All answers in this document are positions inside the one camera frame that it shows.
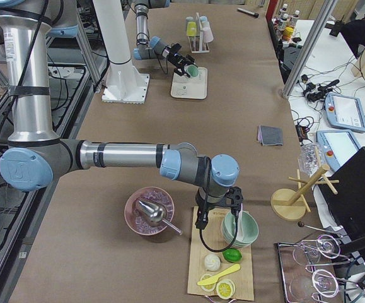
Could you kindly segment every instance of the black marker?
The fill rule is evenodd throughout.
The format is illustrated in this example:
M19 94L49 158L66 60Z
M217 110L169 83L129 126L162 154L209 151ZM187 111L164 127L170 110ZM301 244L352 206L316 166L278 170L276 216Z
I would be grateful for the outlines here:
M243 8L237 8L237 11L241 11L242 13L253 16L254 18L259 17L258 13L254 13L253 11L247 11L246 9L243 9Z

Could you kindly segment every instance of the blue tablet device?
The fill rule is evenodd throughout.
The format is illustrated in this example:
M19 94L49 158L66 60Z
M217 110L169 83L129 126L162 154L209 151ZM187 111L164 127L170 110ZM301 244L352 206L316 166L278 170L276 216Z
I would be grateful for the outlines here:
M317 131L316 140L322 147L327 164L334 172L361 148L352 131L348 129Z
M359 98L328 93L325 110L328 122L333 128L365 133L365 117Z

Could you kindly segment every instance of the black monitor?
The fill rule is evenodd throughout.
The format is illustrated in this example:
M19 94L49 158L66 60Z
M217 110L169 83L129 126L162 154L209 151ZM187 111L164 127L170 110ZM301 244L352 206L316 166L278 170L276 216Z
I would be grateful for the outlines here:
M339 180L334 184L338 194L333 194L326 185L320 189L334 220L344 227L352 241L365 236L365 147L330 179ZM365 249L359 252L365 260Z

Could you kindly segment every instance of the yellow knife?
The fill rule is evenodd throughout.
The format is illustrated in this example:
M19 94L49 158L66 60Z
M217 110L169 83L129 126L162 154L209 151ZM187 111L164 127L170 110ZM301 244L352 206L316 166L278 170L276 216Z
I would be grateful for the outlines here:
M197 282L197 285L206 286L206 285L210 285L210 284L215 284L221 276L225 276L230 273L234 273L234 272L240 270L240 268L241 268L241 266L238 263L236 263L233 266L230 266L229 268L227 268L226 270L223 270L222 272L218 273L217 275L211 276L210 278Z

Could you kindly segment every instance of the blue joint cap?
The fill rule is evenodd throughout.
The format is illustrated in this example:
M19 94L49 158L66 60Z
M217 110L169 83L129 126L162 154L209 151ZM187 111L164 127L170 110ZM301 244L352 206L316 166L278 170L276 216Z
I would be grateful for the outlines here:
M3 179L20 191L35 191L52 182L54 174L49 163L27 148L10 148L0 158Z
M78 26L74 25L73 27L53 28L47 35L53 38L74 38L78 31Z
M181 154L178 150L166 150L161 161L159 174L175 180L181 171Z
M25 0L0 0L0 8L10 8L24 2Z
M142 59L142 57L140 56L140 53L139 53L139 49L137 49L137 48L133 49L133 57L136 60L141 60Z
M229 155L217 155L212 159L212 178L225 187L233 186L240 173L237 161Z
M150 47L153 49L156 47L157 43L161 40L160 37L158 36L154 36L153 38L150 39L149 45Z

